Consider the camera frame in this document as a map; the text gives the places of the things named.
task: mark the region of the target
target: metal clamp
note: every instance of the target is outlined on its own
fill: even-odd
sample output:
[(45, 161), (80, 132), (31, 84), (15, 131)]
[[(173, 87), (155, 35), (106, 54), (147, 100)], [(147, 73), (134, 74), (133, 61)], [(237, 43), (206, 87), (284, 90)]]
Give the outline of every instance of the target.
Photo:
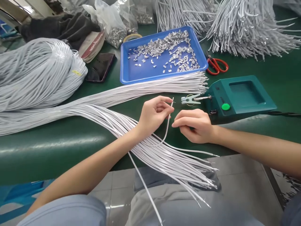
[(192, 105), (189, 105), (189, 104), (201, 104), (200, 102), (197, 102), (197, 100), (211, 99), (211, 96), (198, 97), (201, 94), (196, 94), (196, 95), (191, 95), (191, 96), (190, 95), (188, 95), (186, 97), (181, 97), (182, 104), (187, 104), (188, 106), (192, 106)]

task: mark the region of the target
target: hand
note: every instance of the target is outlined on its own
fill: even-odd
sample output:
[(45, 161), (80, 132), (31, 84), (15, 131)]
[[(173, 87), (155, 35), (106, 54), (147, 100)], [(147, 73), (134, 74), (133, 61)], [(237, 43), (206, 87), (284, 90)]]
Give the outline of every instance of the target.
[(139, 122), (136, 126), (139, 130), (139, 135), (142, 136), (142, 140), (155, 132), (164, 119), (175, 110), (166, 102), (172, 103), (172, 99), (169, 97), (157, 96), (144, 103)]
[(208, 114), (200, 109), (180, 111), (172, 127), (180, 127), (181, 133), (192, 143), (214, 143), (217, 137), (217, 126), (211, 125)]

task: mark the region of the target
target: person's left hand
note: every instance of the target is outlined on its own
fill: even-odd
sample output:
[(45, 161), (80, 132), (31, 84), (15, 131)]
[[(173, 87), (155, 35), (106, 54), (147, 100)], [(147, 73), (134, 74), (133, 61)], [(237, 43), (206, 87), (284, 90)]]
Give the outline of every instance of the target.
[(139, 122), (136, 126), (136, 129), (139, 130), (139, 135), (142, 136), (143, 139), (155, 132), (164, 119), (175, 110), (166, 102), (172, 103), (172, 99), (157, 96), (144, 103)]

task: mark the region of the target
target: wrist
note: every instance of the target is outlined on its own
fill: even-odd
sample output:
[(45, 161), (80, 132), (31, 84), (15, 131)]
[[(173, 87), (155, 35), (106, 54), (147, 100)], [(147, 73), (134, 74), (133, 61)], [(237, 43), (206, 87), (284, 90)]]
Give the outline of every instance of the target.
[(220, 127), (220, 126), (217, 126), (217, 125), (213, 125), (212, 126), (212, 139), (211, 139), (211, 142), (210, 143), (213, 143), (213, 144), (220, 144), (221, 142), (221, 138), (222, 138), (222, 130), (224, 128), (223, 127)]
[(147, 138), (147, 136), (145, 136), (143, 133), (143, 128), (140, 128), (139, 124), (137, 124), (133, 129), (131, 129), (130, 132), (132, 133), (132, 136), (137, 141), (137, 143)]

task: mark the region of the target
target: blue plastic tray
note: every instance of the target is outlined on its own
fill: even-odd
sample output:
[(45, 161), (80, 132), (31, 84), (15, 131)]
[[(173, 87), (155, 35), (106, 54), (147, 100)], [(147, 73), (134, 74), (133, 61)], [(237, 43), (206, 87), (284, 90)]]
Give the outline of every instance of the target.
[[(153, 41), (157, 40), (158, 38), (164, 39), (169, 33), (171, 32), (178, 32), (179, 30), (185, 31), (187, 30), (189, 33), (190, 45), (194, 50), (195, 57), (198, 60), (198, 64), (200, 68), (194, 69), (191, 71), (184, 71), (184, 72), (177, 72), (178, 67), (174, 66), (174, 64), (169, 62), (169, 59), (171, 58), (171, 55), (169, 55), (169, 51), (165, 50), (161, 56), (158, 57), (149, 57), (146, 59), (146, 62), (143, 63), (141, 60), (144, 59), (144, 55), (140, 55), (137, 59), (138, 61), (134, 61), (135, 56), (137, 55), (129, 55), (128, 53), (132, 53), (133, 49), (137, 49), (138, 46), (141, 45), (147, 45), (150, 40)], [(188, 44), (186, 42), (182, 42), (177, 46), (187, 46)], [(185, 55), (188, 55), (188, 58), (191, 58), (191, 53), (185, 53)], [(201, 49), (200, 44), (198, 43), (198, 39), (193, 31), (193, 28), (190, 26), (185, 26), (181, 28), (176, 28), (164, 32), (160, 32), (157, 34), (145, 36), (142, 38), (134, 39), (131, 41), (127, 41), (121, 45), (121, 68), (120, 68), (120, 82), (122, 84), (134, 84), (134, 83), (140, 83), (140, 82), (146, 82), (146, 81), (152, 81), (182, 74), (188, 74), (195, 71), (205, 71), (208, 68), (207, 59)]]

